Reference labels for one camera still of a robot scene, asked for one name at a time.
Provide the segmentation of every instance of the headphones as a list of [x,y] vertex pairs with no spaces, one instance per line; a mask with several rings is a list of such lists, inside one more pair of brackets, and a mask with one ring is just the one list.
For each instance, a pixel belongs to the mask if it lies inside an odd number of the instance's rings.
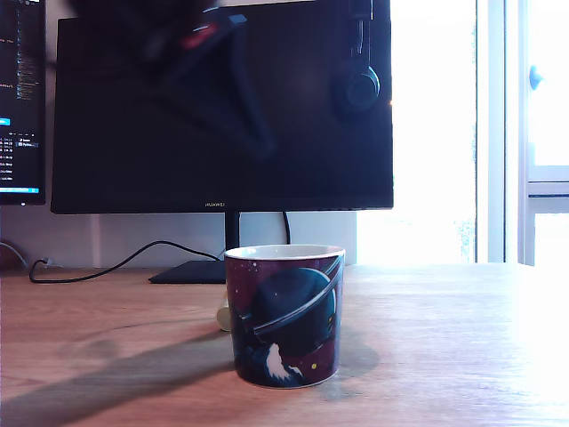
[[371,64],[373,0],[349,0],[349,17],[354,23],[354,43],[349,61],[334,82],[334,92],[344,114],[361,114],[380,96],[380,79]]

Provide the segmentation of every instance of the cable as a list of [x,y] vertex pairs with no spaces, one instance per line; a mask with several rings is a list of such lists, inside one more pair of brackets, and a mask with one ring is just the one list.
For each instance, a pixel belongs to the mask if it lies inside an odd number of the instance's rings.
[[7,243],[3,243],[3,242],[0,242],[0,246],[7,247],[12,252],[14,252],[16,254],[16,256],[18,256],[18,258],[20,258],[20,261],[22,264],[24,264],[24,267],[26,267],[26,268],[28,267],[28,263],[26,262],[26,260],[24,260],[24,257],[21,256],[21,254],[16,249],[14,249],[12,246],[8,245]]
[[199,251],[194,251],[193,249],[189,249],[185,246],[182,245],[178,245],[177,243],[173,243],[173,242],[167,242],[164,240],[158,240],[156,242],[150,243],[146,246],[144,246],[143,248],[139,249],[138,251],[136,251],[134,254],[132,254],[131,256],[129,256],[127,259],[125,259],[124,261],[120,262],[119,264],[117,264],[115,267],[111,267],[110,269],[106,269],[104,271],[101,271],[99,273],[96,274],[92,274],[90,276],[85,276],[83,278],[65,278],[65,279],[39,279],[39,278],[35,278],[34,277],[34,272],[36,271],[36,267],[38,264],[42,263],[42,264],[47,264],[46,260],[37,260],[36,262],[34,262],[34,264],[32,265],[31,270],[29,271],[29,281],[32,283],[37,283],[37,284],[68,284],[68,283],[77,283],[77,282],[84,282],[85,280],[91,280],[93,278],[99,278],[101,276],[104,276],[106,274],[109,274],[112,271],[118,270],[121,267],[123,267],[126,263],[132,261],[134,258],[136,258],[138,255],[142,254],[144,251],[146,251],[147,249],[149,249],[152,246],[156,246],[156,245],[168,245],[168,246],[174,246],[177,247],[178,249],[181,249],[182,251],[186,251],[186,252],[190,252],[191,254],[194,255],[200,255],[200,256],[204,256],[206,258],[211,258],[212,260],[215,261],[221,261],[219,257],[217,256],[213,256],[213,255],[209,255],[203,252],[199,252]]
[[286,244],[291,244],[291,224],[288,222],[288,213],[283,212],[284,230],[286,231]]

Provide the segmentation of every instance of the small white object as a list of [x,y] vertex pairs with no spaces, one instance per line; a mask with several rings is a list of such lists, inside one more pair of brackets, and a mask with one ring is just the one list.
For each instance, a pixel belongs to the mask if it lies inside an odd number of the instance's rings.
[[228,291],[223,294],[220,307],[217,309],[215,316],[217,324],[224,332],[231,332],[231,314],[229,312]]

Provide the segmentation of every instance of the mug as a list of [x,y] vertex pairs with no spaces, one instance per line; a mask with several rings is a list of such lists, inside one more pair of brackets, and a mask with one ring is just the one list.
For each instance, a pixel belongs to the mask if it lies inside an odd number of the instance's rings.
[[254,246],[225,253],[237,374],[262,387],[322,383],[338,370],[346,252]]

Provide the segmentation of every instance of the monitor screen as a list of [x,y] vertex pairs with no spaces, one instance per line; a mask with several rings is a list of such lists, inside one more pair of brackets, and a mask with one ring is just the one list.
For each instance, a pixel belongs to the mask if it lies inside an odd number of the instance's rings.
[[0,0],[0,205],[43,204],[44,0]]
[[333,94],[353,47],[347,0],[230,7],[242,49],[230,37],[166,84],[80,19],[61,20],[52,210],[392,207],[389,2],[376,4],[381,91],[351,115]]

